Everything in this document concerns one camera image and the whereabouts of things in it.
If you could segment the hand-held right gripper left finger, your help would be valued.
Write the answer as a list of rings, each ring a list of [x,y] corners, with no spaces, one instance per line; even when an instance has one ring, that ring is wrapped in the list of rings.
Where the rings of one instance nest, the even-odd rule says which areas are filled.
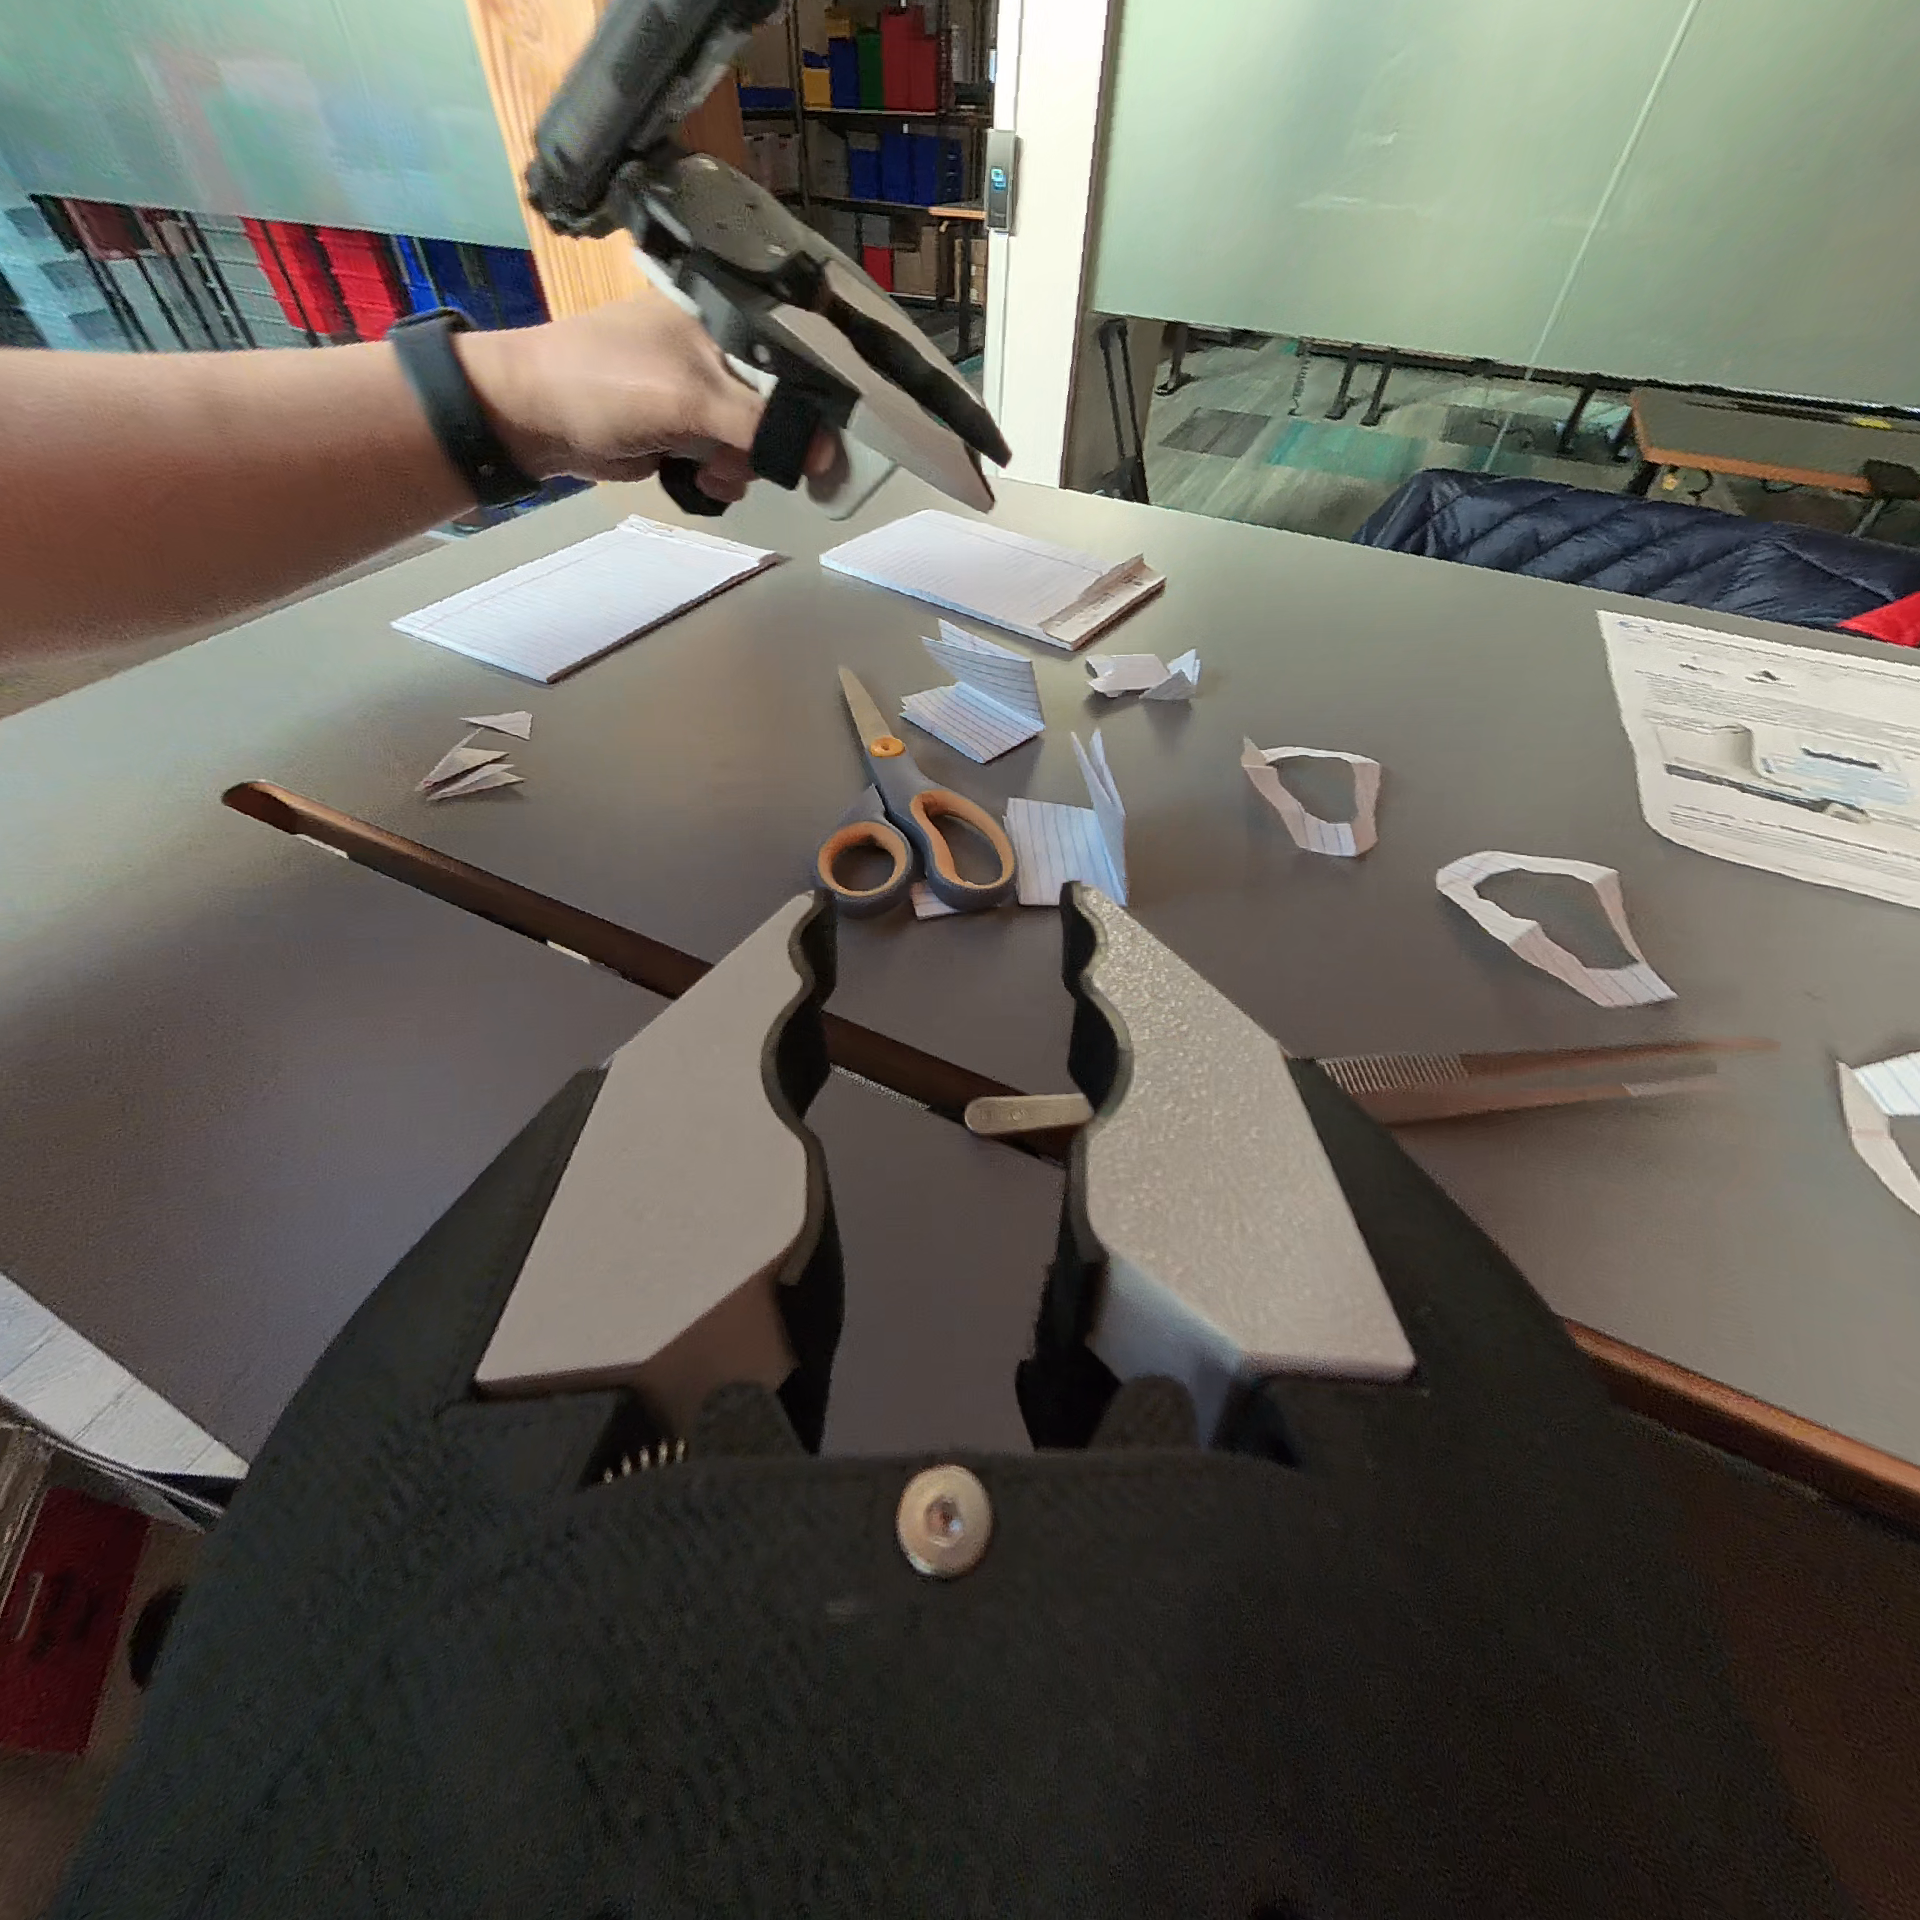
[[[826,1441],[847,1275],[809,1109],[830,1079],[834,911],[801,895],[624,1044],[593,1091],[474,1385],[624,1389],[690,1439],[708,1394],[768,1389]]]

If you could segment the navy puffer jacket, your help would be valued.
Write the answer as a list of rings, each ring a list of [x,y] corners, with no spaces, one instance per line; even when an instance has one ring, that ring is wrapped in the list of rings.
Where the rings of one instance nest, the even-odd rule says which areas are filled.
[[[1359,545],[1919,647],[1916,548],[1542,477],[1417,472]]]

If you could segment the white flat box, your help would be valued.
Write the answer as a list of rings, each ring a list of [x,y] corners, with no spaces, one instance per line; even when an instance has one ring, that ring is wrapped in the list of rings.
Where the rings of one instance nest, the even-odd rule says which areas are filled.
[[[3,1402],[121,1467],[241,1482],[249,1466],[171,1402],[3,1277]]]

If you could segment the wooden meeting table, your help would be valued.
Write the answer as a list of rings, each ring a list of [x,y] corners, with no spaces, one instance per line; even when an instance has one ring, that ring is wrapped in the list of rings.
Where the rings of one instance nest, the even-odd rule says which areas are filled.
[[[1649,496],[1667,474],[1699,472],[1868,501],[1916,498],[1916,423],[1651,387],[1628,395],[1628,428],[1633,496]]]

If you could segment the brown tweezers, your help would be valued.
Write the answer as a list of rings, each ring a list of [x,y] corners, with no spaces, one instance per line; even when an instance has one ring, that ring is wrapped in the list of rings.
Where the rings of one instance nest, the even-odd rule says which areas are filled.
[[[1451,1053],[1368,1053],[1320,1060],[1329,1081],[1385,1125],[1663,1097],[1710,1089],[1721,1063],[1759,1059],[1777,1041],[1681,1041]]]

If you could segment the lined writing pad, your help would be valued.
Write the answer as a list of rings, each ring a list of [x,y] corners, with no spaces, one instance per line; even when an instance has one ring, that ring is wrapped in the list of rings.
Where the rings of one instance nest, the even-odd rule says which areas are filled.
[[[847,540],[820,564],[863,585],[985,621],[1073,657],[1164,595],[1144,556],[1106,562],[951,513],[912,513]]]

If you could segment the large folded lined paper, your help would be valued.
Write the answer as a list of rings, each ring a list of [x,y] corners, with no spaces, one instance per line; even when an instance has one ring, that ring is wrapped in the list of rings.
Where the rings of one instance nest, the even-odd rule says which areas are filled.
[[[1044,731],[1031,659],[948,620],[939,620],[939,631],[926,636],[924,647],[948,681],[904,697],[902,717],[908,725],[974,763],[994,762]]]

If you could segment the grey orange-handled scissors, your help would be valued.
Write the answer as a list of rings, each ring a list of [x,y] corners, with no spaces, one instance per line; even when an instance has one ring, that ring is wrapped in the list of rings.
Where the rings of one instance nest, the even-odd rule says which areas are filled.
[[[870,784],[815,852],[809,881],[844,913],[873,919],[906,904],[914,887],[953,914],[978,914],[1017,897],[1017,850],[988,810],[924,776],[906,739],[860,677],[838,668]],[[969,879],[947,828],[961,828],[992,856],[988,879]]]

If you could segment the lined paper piece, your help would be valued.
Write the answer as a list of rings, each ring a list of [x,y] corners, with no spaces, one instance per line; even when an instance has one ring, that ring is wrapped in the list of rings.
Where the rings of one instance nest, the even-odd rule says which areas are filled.
[[[1346,768],[1352,776],[1352,815],[1346,821],[1332,821],[1312,812],[1291,793],[1280,778],[1280,768],[1291,762],[1323,762]],[[1254,739],[1243,739],[1240,746],[1240,768],[1246,772],[1255,793],[1280,816],[1287,837],[1298,850],[1320,858],[1368,858],[1377,848],[1379,797],[1384,787],[1384,767],[1377,760],[1315,748],[1264,751]]]

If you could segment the lined paper sheet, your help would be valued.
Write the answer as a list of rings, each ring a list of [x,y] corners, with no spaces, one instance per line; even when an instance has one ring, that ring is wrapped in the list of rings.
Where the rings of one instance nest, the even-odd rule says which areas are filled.
[[[392,626],[520,681],[554,685],[783,562],[776,548],[626,516]]]

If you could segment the metal storage shelf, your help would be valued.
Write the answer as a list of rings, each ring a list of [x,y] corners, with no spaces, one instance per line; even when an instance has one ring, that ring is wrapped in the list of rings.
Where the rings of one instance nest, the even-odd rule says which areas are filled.
[[[783,3],[736,61],[750,177],[978,379],[992,3]]]

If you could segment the black hand trolley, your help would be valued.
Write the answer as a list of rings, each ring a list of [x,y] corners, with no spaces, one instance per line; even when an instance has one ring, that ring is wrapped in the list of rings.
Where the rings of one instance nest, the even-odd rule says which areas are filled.
[[[1095,325],[1104,413],[1095,413],[1094,492],[1151,503],[1145,426],[1159,385],[1164,328],[1102,315]]]

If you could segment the printed paper sheet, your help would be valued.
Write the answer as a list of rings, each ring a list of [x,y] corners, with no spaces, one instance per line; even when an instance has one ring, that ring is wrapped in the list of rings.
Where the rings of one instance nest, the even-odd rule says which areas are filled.
[[[1678,848],[1919,907],[1919,668],[1598,612],[1644,821]]]

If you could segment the person's left hand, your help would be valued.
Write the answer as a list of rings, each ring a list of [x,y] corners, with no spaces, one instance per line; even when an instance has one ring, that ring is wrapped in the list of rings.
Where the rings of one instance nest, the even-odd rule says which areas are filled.
[[[755,482],[763,397],[659,296],[474,332],[460,357],[504,449],[532,477],[638,482],[688,460],[696,487],[722,506]]]

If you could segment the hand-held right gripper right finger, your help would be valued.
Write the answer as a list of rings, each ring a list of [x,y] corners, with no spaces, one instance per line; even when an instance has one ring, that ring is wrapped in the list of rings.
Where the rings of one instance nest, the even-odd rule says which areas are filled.
[[[1124,1385],[1180,1389],[1202,1444],[1278,1378],[1404,1385],[1415,1354],[1286,1048],[1089,881],[1060,892],[1064,1215],[1015,1376],[1035,1450],[1082,1450]]]

